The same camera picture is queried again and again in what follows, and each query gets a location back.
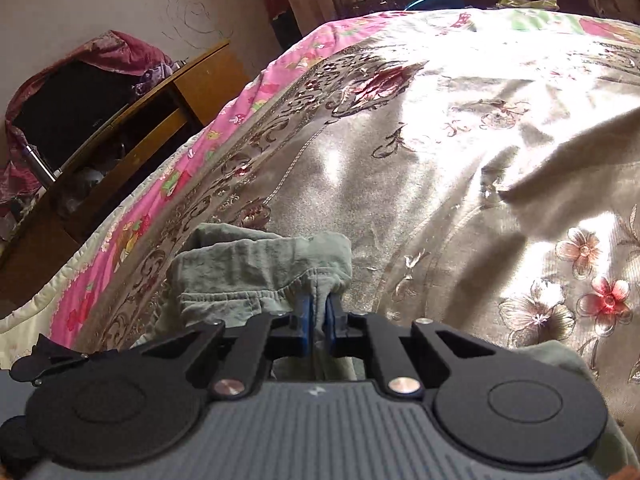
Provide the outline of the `olive green pants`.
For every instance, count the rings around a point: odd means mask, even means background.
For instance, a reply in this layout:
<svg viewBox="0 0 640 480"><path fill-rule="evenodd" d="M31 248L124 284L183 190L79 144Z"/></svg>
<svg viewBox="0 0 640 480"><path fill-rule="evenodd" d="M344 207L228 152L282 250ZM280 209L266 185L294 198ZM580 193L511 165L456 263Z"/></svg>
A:
<svg viewBox="0 0 640 480"><path fill-rule="evenodd" d="M140 344L175 334L202 321L244 325L262 312L288 312L307 295L320 306L312 317L310 356L286 358L274 368L278 379L356 380L363 367L352 359L334 359L323 348L323 305L341 296L352 282L352 244L334 232L310 237L203 223L172 259L167 288Z"/></svg>

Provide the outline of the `pink patterned quilt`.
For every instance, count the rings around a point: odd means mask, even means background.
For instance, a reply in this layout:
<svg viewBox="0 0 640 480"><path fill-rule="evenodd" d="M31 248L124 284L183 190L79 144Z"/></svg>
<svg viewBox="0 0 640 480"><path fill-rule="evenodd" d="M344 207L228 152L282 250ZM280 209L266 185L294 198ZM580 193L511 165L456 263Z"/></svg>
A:
<svg viewBox="0 0 640 480"><path fill-rule="evenodd" d="M7 370L27 356L39 335L73 342L134 246L237 128L312 66L404 15L386 11L323 24L270 62L216 118L138 184L32 299L2 318L1 367Z"/></svg>

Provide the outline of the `maroon cloth television cover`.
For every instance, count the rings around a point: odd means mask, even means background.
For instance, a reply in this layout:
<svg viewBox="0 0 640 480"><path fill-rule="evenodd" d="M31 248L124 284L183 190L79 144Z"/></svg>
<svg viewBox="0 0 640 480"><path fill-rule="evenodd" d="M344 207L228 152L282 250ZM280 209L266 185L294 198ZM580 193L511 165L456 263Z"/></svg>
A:
<svg viewBox="0 0 640 480"><path fill-rule="evenodd" d="M159 48L126 32L108 30L25 80L9 100L2 115L9 161L1 168L1 206L17 197L33 196L41 186L35 171L30 169L23 156L23 148L29 144L29 140L14 122L27 100L40 91L50 77L71 62L85 63L105 73L133 76L135 82L157 66L174 65L174 61Z"/></svg>

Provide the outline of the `steel thermos bottle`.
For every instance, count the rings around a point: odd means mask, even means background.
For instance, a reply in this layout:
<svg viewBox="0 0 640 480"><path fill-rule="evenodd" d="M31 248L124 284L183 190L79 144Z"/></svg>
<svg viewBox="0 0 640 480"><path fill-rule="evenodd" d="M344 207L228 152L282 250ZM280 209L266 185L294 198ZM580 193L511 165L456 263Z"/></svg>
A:
<svg viewBox="0 0 640 480"><path fill-rule="evenodd" d="M25 144L22 147L22 155L30 171L46 190L55 184L60 172L52 170L30 144Z"/></svg>

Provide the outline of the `gold floral satin bedspread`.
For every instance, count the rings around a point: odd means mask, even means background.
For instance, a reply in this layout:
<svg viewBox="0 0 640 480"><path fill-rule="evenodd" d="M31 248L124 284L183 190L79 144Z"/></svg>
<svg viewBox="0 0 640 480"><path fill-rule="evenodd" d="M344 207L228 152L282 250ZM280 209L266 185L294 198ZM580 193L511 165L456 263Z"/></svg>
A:
<svg viewBox="0 0 640 480"><path fill-rule="evenodd" d="M122 348L203 222L352 243L347 307L574 349L639 437L639 29L538 10L405 12L232 133L74 340Z"/></svg>

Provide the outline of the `black television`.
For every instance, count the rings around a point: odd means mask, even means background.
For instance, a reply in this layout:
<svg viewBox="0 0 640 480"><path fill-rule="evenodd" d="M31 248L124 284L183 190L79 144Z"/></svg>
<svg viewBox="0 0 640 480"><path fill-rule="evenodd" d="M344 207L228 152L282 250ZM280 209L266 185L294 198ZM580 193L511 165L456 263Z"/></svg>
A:
<svg viewBox="0 0 640 480"><path fill-rule="evenodd" d="M47 76L13 125L52 170L61 168L93 133L131 102L136 75L72 61Z"/></svg>

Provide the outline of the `wooden tv cabinet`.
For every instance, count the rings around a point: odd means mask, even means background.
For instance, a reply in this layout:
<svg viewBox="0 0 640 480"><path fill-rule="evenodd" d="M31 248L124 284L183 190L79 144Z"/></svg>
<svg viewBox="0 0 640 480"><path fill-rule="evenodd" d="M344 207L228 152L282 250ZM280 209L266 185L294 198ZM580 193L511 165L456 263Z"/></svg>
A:
<svg viewBox="0 0 640 480"><path fill-rule="evenodd" d="M48 190L1 206L21 212L1 255L1 312L32 298L96 227L188 136L214 119L248 81L228 42L216 44L107 119L57 170Z"/></svg>

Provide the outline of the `blue cloth item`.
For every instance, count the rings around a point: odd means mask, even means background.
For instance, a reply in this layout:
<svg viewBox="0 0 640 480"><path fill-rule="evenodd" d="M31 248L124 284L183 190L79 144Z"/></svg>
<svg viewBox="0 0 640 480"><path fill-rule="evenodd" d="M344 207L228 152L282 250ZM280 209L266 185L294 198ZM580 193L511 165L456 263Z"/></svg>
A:
<svg viewBox="0 0 640 480"><path fill-rule="evenodd" d="M406 11L435 11L447 9L463 9L463 0L416 0L405 7Z"/></svg>

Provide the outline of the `green yellow cloth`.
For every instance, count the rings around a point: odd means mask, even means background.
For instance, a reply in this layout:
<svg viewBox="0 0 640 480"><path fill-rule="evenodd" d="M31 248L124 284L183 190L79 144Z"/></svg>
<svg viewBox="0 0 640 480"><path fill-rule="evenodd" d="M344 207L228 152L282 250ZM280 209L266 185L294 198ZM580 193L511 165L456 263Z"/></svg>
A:
<svg viewBox="0 0 640 480"><path fill-rule="evenodd" d="M536 9L545 11L559 11L556 0L497 0L497 9Z"/></svg>

